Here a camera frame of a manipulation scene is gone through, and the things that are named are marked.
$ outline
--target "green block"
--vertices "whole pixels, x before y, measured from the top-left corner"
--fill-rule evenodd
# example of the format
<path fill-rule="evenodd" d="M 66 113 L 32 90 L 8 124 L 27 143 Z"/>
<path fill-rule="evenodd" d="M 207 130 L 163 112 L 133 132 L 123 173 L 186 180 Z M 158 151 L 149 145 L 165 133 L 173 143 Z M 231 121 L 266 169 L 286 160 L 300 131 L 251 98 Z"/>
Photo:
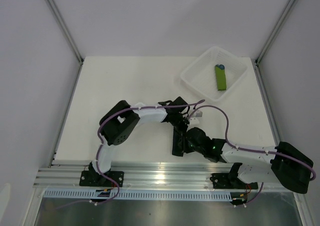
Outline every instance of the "green block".
<path fill-rule="evenodd" d="M 214 66 L 216 87 L 219 91 L 227 90 L 227 80 L 225 74 L 225 66 L 217 64 Z"/>

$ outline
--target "white robotic arm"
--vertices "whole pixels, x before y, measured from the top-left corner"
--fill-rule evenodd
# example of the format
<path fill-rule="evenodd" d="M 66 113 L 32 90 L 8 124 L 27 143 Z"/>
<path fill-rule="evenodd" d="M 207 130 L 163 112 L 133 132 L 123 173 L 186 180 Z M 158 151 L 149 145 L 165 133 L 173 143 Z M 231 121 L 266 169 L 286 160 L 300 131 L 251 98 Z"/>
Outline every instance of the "white robotic arm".
<path fill-rule="evenodd" d="M 247 184 L 266 182 L 281 183 L 297 193 L 307 192 L 313 162 L 291 144 L 280 142 L 278 146 L 258 147 L 233 144 L 227 139 L 211 139 L 200 128 L 189 127 L 189 115 L 182 113 L 188 105 L 195 104 L 187 104 L 181 97 L 153 106 L 143 103 L 130 106 L 124 100 L 116 104 L 100 121 L 100 134 L 104 141 L 98 154 L 100 172 L 110 175 L 116 145 L 123 143 L 136 126 L 167 122 L 173 126 L 173 155 L 182 157 L 184 153 L 198 152 L 212 162 L 233 163 L 229 173 L 212 174 L 210 179 L 214 188 L 245 189 Z M 89 176 L 93 178 L 90 185 L 94 182 L 98 186 L 96 162 L 97 159 L 90 164 Z"/>

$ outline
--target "purple cable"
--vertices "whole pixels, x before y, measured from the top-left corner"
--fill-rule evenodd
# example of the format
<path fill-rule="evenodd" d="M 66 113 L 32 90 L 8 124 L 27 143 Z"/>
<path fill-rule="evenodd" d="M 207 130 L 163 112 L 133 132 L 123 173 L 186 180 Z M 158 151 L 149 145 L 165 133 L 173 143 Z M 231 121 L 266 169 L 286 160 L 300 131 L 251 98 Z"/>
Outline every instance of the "purple cable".
<path fill-rule="evenodd" d="M 234 149 L 237 148 L 237 147 L 236 147 L 233 143 L 231 143 L 231 142 L 229 141 L 229 139 L 228 139 L 229 118 L 228 118 L 227 114 L 226 114 L 221 108 L 219 108 L 219 107 L 217 107 L 217 106 L 213 106 L 213 105 L 202 105 L 202 106 L 196 108 L 196 109 L 190 114 L 189 118 L 191 118 L 191 116 L 192 116 L 197 110 L 202 109 L 202 108 L 214 108 L 214 109 L 216 109 L 216 110 L 219 110 L 221 113 L 223 113 L 223 115 L 224 115 L 224 117 L 225 117 L 225 119 L 226 119 L 226 127 L 225 127 L 225 133 L 224 133 L 225 140 L 226 140 L 226 142 L 228 143 L 228 145 L 230 145 L 232 148 L 234 148 Z M 244 147 L 238 147 L 237 149 L 238 149 L 238 150 L 242 150 L 242 151 L 246 151 L 246 152 L 251 152 L 251 153 L 258 153 L 258 154 L 265 154 L 265 153 L 266 153 L 266 152 L 263 151 L 263 150 L 255 150 L 255 149 L 249 149 L 249 148 L 244 148 Z M 311 171 L 311 173 L 312 173 L 312 178 L 310 178 L 310 181 L 313 181 L 313 180 L 316 179 L 317 174 L 316 174 L 315 170 L 314 170 L 312 167 L 310 167 L 308 164 L 306 164 L 305 162 L 302 162 L 301 160 L 298 160 L 298 159 L 296 159 L 296 158 L 294 158 L 294 157 L 291 157 L 291 156 L 289 156 L 289 155 L 283 154 L 283 153 L 281 153 L 281 152 L 269 151 L 268 153 L 271 154 L 271 155 L 278 155 L 278 156 L 281 156 L 281 157 L 283 157 L 283 158 L 287 158 L 287 159 L 289 159 L 289 160 L 295 161 L 295 162 L 297 162 L 298 164 L 301 164 L 302 166 L 306 167 L 308 170 Z"/>
<path fill-rule="evenodd" d="M 125 109 L 123 109 L 123 110 L 120 110 L 120 111 L 114 113 L 113 115 L 111 115 L 110 117 L 108 117 L 105 121 L 103 121 L 102 124 L 100 125 L 100 127 L 98 128 L 98 132 L 97 132 L 97 135 L 98 135 L 98 137 L 99 137 L 99 139 L 100 139 L 100 141 L 101 141 L 101 145 L 100 145 L 100 147 L 99 147 L 99 149 L 98 149 L 98 151 L 97 151 L 97 153 L 96 153 L 96 157 L 95 157 L 96 162 L 95 162 L 95 165 L 96 165 L 96 169 L 97 169 L 97 171 L 99 172 L 100 175 L 102 175 L 104 178 L 106 178 L 107 180 L 111 181 L 112 183 L 114 183 L 114 184 L 116 185 L 116 187 L 117 187 L 117 193 L 116 193 L 114 196 L 112 196 L 111 198 L 108 198 L 108 199 L 106 199 L 106 200 L 104 200 L 104 201 L 102 201 L 102 202 L 96 202 L 95 205 L 105 204 L 105 203 L 113 200 L 115 197 L 118 196 L 118 194 L 119 194 L 119 192 L 120 192 L 119 184 L 118 184 L 116 181 L 114 181 L 112 178 L 104 175 L 104 174 L 101 172 L 101 170 L 100 170 L 100 168 L 99 168 L 99 164 L 98 164 L 99 154 L 100 154 L 100 151 L 101 151 L 101 149 L 102 149 L 102 147 L 103 147 L 103 145 L 104 145 L 104 143 L 105 143 L 105 142 L 104 142 L 104 139 L 103 139 L 102 136 L 101 136 L 101 130 L 102 130 L 102 128 L 105 126 L 105 124 L 106 124 L 109 120 L 113 119 L 114 117 L 116 117 L 116 116 L 118 116 L 118 115 L 120 115 L 120 114 L 122 114 L 122 113 L 124 113 L 124 112 L 131 111 L 131 110 L 172 109 L 172 108 L 184 108 L 184 107 L 189 107 L 189 106 L 194 106 L 194 107 L 196 107 L 197 105 L 202 104 L 204 101 L 205 101 L 205 100 L 202 99 L 202 100 L 200 100 L 200 101 L 198 101 L 198 102 L 196 102 L 196 103 L 185 104 L 185 105 L 172 105 L 172 106 L 165 105 L 165 106 L 129 107 L 129 108 L 125 108 Z M 229 141 L 229 139 L 228 139 L 229 118 L 228 118 L 227 114 L 226 114 L 221 108 L 219 108 L 219 107 L 217 107 L 217 106 L 213 106 L 213 105 L 202 105 L 202 106 L 196 108 L 196 109 L 189 115 L 188 118 L 190 119 L 190 118 L 192 117 L 192 115 L 193 115 L 196 111 L 198 111 L 199 109 L 202 109 L 202 108 L 214 108 L 214 109 L 216 109 L 216 110 L 219 110 L 221 113 L 223 113 L 223 115 L 224 115 L 224 117 L 225 117 L 225 119 L 226 119 L 226 128 L 225 128 L 225 134 L 224 134 L 225 140 L 226 140 L 226 142 L 227 142 L 231 147 L 237 148 L 237 147 L 236 147 L 234 144 L 232 144 L 232 143 Z M 266 153 L 266 152 L 263 151 L 263 150 L 254 150 L 254 149 L 243 148 L 243 147 L 238 147 L 237 149 L 238 149 L 238 150 L 242 150 L 242 151 L 246 151 L 246 152 L 251 152 L 251 153 L 259 153 L 259 154 L 264 154 L 264 153 Z M 278 156 L 281 156 L 281 157 L 290 159 L 290 160 L 292 160 L 292 161 L 295 161 L 295 162 L 303 165 L 303 166 L 306 167 L 308 170 L 310 170 L 310 171 L 312 172 L 312 174 L 313 174 L 313 175 L 312 175 L 312 178 L 310 179 L 310 181 L 316 179 L 316 176 L 317 176 L 317 175 L 316 175 L 316 172 L 315 172 L 314 169 L 313 169 L 312 167 L 310 167 L 308 164 L 306 164 L 306 163 L 304 163 L 304 162 L 302 162 L 302 161 L 300 161 L 300 160 L 298 160 L 298 159 L 296 159 L 296 158 L 294 158 L 294 157 L 288 156 L 288 155 L 283 154 L 283 153 L 280 153 L 280 152 L 270 151 L 270 152 L 268 152 L 268 153 L 271 154 L 271 155 L 278 155 Z M 254 198 L 250 199 L 250 200 L 247 202 L 247 204 L 250 203 L 250 202 L 252 202 L 252 201 L 254 201 L 254 200 L 257 198 L 257 196 L 261 193 L 261 191 L 262 191 L 262 189 L 263 189 L 263 186 L 264 186 L 264 183 L 262 182 L 261 187 L 260 187 L 260 190 L 258 191 L 258 193 L 255 195 Z M 59 206 L 59 207 L 57 207 L 56 209 L 61 209 L 61 208 L 67 207 L 67 206 L 69 206 L 69 205 L 73 205 L 73 204 L 77 204 L 77 203 L 81 203 L 81 202 L 88 202 L 88 201 L 87 201 L 87 200 L 78 200 L 78 201 L 74 201 L 74 202 L 71 202 L 71 203 L 68 203 L 68 204 Z"/>
<path fill-rule="evenodd" d="M 260 186 L 260 189 L 258 191 L 258 193 L 252 198 L 250 199 L 249 201 L 247 201 L 245 204 L 249 204 L 249 203 L 252 203 L 254 200 L 256 200 L 256 198 L 258 197 L 258 195 L 261 193 L 262 189 L 264 188 L 264 182 L 261 183 L 261 186 Z"/>
<path fill-rule="evenodd" d="M 99 173 L 102 177 L 104 177 L 105 179 L 107 179 L 107 180 L 111 181 L 112 183 L 114 183 L 114 185 L 115 185 L 116 188 L 117 188 L 117 192 L 116 192 L 116 194 L 115 194 L 114 196 L 112 196 L 111 198 L 108 198 L 108 199 L 106 199 L 106 200 L 104 200 L 104 201 L 102 201 L 102 202 L 95 202 L 94 205 L 102 205 L 102 204 L 105 204 L 105 203 L 113 200 L 115 197 L 117 197 L 118 194 L 119 194 L 119 192 L 120 192 L 119 184 L 118 184 L 116 181 L 114 181 L 112 178 L 104 175 L 104 174 L 101 172 L 101 170 L 100 170 L 100 168 L 99 168 L 99 164 L 98 164 L 99 154 L 100 154 L 100 151 L 101 151 L 101 149 L 102 149 L 102 147 L 103 147 L 103 145 L 104 145 L 104 143 L 105 143 L 105 142 L 104 142 L 104 139 L 102 138 L 100 132 L 101 132 L 101 129 L 106 125 L 106 123 L 107 123 L 109 120 L 113 119 L 114 117 L 116 117 L 116 116 L 118 116 L 118 115 L 120 115 L 120 114 L 122 114 L 122 113 L 124 113 L 124 112 L 130 111 L 130 110 L 173 109 L 173 108 L 184 108 L 184 107 L 189 107 L 189 106 L 194 106 L 194 107 L 196 107 L 197 105 L 202 104 L 204 101 L 205 101 L 205 100 L 202 99 L 202 100 L 200 100 L 200 101 L 198 101 L 198 102 L 191 103 L 191 104 L 185 104 L 185 105 L 165 105 L 165 106 L 129 107 L 129 108 L 125 108 L 125 109 L 123 109 L 123 110 L 120 110 L 120 111 L 114 113 L 113 115 L 111 115 L 110 117 L 108 117 L 105 121 L 103 121 L 102 124 L 100 125 L 100 127 L 98 128 L 98 132 L 97 132 L 98 137 L 99 137 L 99 139 L 100 139 L 100 141 L 101 141 L 101 145 L 100 145 L 98 151 L 96 152 L 96 156 L 95 156 L 96 162 L 95 162 L 95 165 L 96 165 L 96 169 L 97 169 L 98 173 Z M 62 208 L 64 208 L 64 207 L 67 207 L 67 206 L 70 206 L 70 205 L 74 205 L 74 204 L 77 204 L 77 203 L 82 203 L 82 202 L 93 203 L 93 202 L 91 202 L 91 200 L 90 200 L 90 201 L 88 201 L 88 200 L 77 200 L 77 201 L 70 202 L 70 203 L 67 203 L 67 204 L 65 204 L 65 205 L 56 207 L 55 209 L 56 209 L 56 210 L 62 209 Z"/>

